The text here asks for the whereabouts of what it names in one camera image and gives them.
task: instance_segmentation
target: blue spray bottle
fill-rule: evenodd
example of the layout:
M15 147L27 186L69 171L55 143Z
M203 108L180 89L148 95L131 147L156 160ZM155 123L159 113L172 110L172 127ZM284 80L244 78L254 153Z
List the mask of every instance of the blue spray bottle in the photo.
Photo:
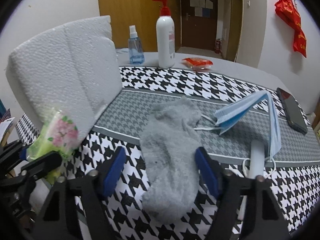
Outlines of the blue spray bottle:
M141 40L138 37L136 26L129 26L130 39L128 40L130 64L139 65L144 63L144 55Z

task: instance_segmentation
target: blue gripper pad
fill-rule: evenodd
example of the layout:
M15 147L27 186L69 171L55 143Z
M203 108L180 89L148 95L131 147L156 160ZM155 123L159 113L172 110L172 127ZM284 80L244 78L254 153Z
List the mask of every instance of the blue gripper pad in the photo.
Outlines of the blue gripper pad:
M27 149L23 148L19 154L19 158L23 161L27 160Z
M222 195L222 168L219 163L212 160L203 147L196 150L195 161L210 194L219 199Z
M108 174L103 181L103 196L110 197L116 188L117 182L120 178L122 170L124 168L126 160L126 154L123 147L118 147L110 160L106 162L111 162Z

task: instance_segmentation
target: mask ear loop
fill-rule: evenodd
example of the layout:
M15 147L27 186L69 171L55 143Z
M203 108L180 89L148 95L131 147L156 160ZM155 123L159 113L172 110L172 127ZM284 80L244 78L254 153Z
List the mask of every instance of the mask ear loop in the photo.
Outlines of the mask ear loop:
M245 162L246 161L249 161L250 158L245 158L243 161L242 161L242 173L243 175L247 178L248 177L248 174L247 174L247 171L245 169ZM272 163L273 163L273 170L267 175L265 176L265 179L271 177L271 175L276 171L276 161L274 158L271 159L272 160Z
M210 118L204 114L202 114L201 116L204 119L207 119L208 121L212 122L213 124L216 124L216 122L212 118ZM212 131L212 130L218 130L218 129L220 129L220 127L196 127L196 128L194 128L194 130L196 130L196 131Z

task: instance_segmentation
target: smartphone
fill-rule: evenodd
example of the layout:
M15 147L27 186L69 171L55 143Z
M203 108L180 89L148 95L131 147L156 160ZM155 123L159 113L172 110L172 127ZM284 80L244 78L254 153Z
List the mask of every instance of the smartphone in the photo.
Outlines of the smartphone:
M283 105L288 124L294 130L306 134L308 132L307 125L294 97L281 88L277 88L277 93Z

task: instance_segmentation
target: face mask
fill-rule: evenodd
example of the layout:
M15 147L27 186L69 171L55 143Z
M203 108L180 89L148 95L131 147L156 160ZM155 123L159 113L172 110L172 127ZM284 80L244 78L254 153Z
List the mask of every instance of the face mask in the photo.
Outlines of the face mask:
M213 128L196 128L196 130L217 130L220 129L220 135L232 128L254 105L266 99L269 107L270 131L268 140L268 159L272 160L273 156L281 149L280 127L278 114L273 102L272 96L268 91L258 91L245 98L231 103L219 110L213 116L217 118Z

